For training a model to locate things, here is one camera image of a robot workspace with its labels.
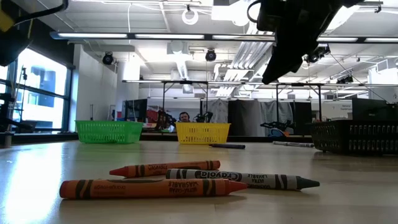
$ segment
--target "marker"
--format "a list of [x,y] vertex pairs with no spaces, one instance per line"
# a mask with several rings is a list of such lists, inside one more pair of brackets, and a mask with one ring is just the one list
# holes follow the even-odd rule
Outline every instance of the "marker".
[[279,174],[242,174],[239,172],[206,171],[191,169],[169,169],[166,179],[228,179],[245,183],[248,188],[301,190],[319,187],[319,182],[294,175]]
[[237,145],[237,144],[211,144],[211,147],[222,147],[227,149],[245,149],[245,145]]
[[280,145],[280,146],[313,147],[313,143],[296,143],[296,142],[274,141],[273,144]]
[[220,168],[219,161],[173,162],[166,164],[125,166],[111,170],[109,174],[124,177],[147,177],[152,175],[164,175],[168,169],[215,170],[218,168]]
[[69,180],[60,187],[61,198],[151,198],[224,196],[247,185],[224,179],[185,180]]

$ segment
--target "green basket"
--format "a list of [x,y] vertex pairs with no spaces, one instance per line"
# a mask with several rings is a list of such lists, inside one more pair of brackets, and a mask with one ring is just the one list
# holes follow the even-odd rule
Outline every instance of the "green basket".
[[84,143],[138,142],[142,123],[132,121],[76,121],[79,140]]

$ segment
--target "red-orange crayon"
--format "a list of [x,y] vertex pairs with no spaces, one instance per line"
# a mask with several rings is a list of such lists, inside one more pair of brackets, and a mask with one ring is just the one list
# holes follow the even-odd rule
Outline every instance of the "red-orange crayon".
[[218,168],[220,168],[219,161],[171,162],[166,164],[125,166],[111,170],[109,174],[124,177],[147,177],[166,174],[168,169],[215,170]]
[[69,180],[60,187],[61,198],[149,198],[224,196],[247,185],[225,179]]

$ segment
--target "man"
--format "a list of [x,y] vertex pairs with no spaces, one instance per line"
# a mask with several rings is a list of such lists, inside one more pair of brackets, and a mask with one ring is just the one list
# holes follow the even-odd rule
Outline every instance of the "man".
[[190,117],[187,112],[180,113],[180,122],[191,122],[189,119],[190,119]]

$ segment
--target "wooden table surface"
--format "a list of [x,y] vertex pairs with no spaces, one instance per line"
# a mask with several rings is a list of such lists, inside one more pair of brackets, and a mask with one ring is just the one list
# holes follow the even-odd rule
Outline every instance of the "wooden table surface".
[[[71,179],[115,179],[129,164],[220,160],[220,170],[318,180],[301,192],[247,189],[228,197],[62,200]],[[398,157],[350,157],[305,147],[246,150],[63,142],[0,149],[0,223],[397,223]]]

